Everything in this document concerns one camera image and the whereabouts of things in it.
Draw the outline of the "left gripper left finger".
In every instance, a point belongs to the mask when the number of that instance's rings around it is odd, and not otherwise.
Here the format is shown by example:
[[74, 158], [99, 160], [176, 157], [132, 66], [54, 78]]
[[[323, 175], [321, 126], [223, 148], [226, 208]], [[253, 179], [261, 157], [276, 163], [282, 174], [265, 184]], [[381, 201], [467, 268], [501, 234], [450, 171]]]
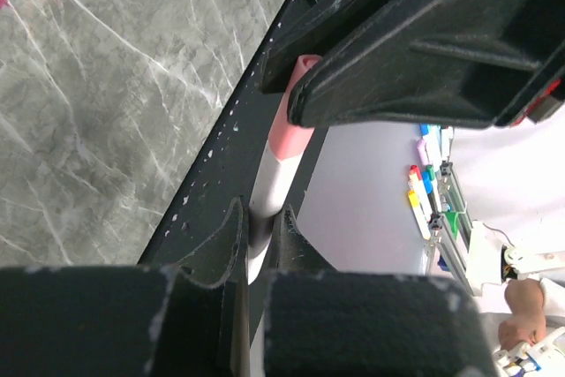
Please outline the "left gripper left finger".
[[247, 218], [160, 266], [1, 271], [4, 376], [246, 376]]

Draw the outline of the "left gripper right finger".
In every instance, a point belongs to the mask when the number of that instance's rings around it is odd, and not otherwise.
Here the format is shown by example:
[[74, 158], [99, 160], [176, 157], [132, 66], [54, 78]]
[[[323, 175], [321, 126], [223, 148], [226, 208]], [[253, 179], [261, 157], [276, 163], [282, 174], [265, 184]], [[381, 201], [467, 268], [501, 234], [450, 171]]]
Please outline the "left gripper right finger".
[[455, 281], [343, 273], [275, 219], [264, 313], [267, 376], [494, 376], [477, 308]]

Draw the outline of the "person hand in background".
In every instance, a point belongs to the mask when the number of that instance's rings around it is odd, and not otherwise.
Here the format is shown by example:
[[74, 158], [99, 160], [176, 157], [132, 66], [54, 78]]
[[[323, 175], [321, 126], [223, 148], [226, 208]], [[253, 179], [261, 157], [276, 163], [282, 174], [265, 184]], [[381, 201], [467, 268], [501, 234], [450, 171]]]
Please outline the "person hand in background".
[[511, 351], [518, 344], [538, 343], [546, 336], [544, 293], [540, 282], [532, 279], [512, 280], [504, 292], [511, 317], [498, 329], [501, 348]]

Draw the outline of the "white pen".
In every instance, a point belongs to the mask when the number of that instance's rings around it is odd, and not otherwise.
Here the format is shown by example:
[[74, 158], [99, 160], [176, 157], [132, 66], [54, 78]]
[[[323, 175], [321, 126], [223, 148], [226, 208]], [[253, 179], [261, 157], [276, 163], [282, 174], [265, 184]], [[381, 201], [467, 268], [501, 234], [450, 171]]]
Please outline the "white pen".
[[249, 200], [247, 282], [259, 276], [272, 237], [275, 216], [283, 209], [302, 154], [278, 159], [266, 143]]

